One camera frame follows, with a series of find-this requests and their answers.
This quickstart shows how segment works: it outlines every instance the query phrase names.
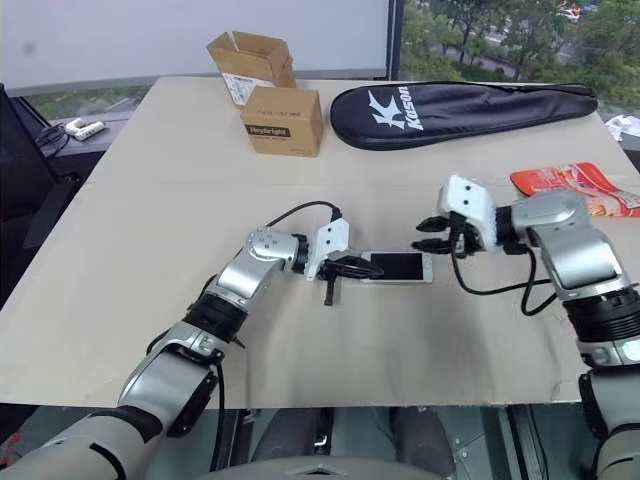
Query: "table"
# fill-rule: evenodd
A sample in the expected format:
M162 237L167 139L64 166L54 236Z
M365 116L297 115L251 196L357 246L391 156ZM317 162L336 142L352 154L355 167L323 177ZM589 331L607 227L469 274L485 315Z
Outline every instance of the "table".
M300 82L331 100L360 83ZM325 199L351 224L354 249L407 246L452 173L512 202L514 170L590 161L640 193L640 176L596 114L399 152L342 143L328 123L318 158L255 154L222 82L159 80L104 155L0 312L0 401L111 406L148 342L180 319L204 280L249 231L288 208ZM312 234L328 212L281 224ZM595 219L631 278L640 278L640 222ZM282 276L225 362L227 406L504 404L579 399L585 371L556 302L519 313L520 293L479 298L433 260L427 286ZM478 254L470 285L522 281L525 258ZM532 302L549 294L539 287Z

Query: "smartphone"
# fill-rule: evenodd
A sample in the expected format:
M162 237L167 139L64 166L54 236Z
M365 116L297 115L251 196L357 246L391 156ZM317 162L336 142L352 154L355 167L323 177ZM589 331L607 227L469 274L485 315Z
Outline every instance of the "smartphone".
M433 281L431 255L416 251L364 252L365 260L378 265L384 275L363 279L365 283L430 283Z

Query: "black chair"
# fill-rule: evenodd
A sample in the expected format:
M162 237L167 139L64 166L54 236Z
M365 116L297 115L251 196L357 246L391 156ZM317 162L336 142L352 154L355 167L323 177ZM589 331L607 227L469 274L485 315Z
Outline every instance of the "black chair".
M58 176L0 83L0 308L80 182Z

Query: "window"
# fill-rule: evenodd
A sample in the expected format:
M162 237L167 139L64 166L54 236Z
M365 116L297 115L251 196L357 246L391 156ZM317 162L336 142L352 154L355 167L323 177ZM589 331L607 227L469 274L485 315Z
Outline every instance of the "window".
M640 116L640 0L406 0L401 80L580 82Z
M74 90L28 97L29 102L49 121L103 113L134 110L150 86Z

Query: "floor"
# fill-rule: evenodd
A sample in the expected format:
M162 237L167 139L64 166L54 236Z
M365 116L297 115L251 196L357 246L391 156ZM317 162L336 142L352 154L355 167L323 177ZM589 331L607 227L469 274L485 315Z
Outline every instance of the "floor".
M331 455L373 457L393 461L395 450L385 425L384 408L338 408L335 411ZM507 421L502 408L435 407L454 451L458 480L509 480L507 454L501 423ZM19 442L11 452L0 446L0 458L9 454L12 462L79 420L91 410L41 407L25 423ZM591 464L594 442L584 424L580 405L534 407L536 421L549 462L549 477L579 480L581 466ZM254 423L252 449L273 415L258 413ZM167 439L154 457L145 480L198 478L208 471L213 451L217 413L207 411L194 430L181 439Z

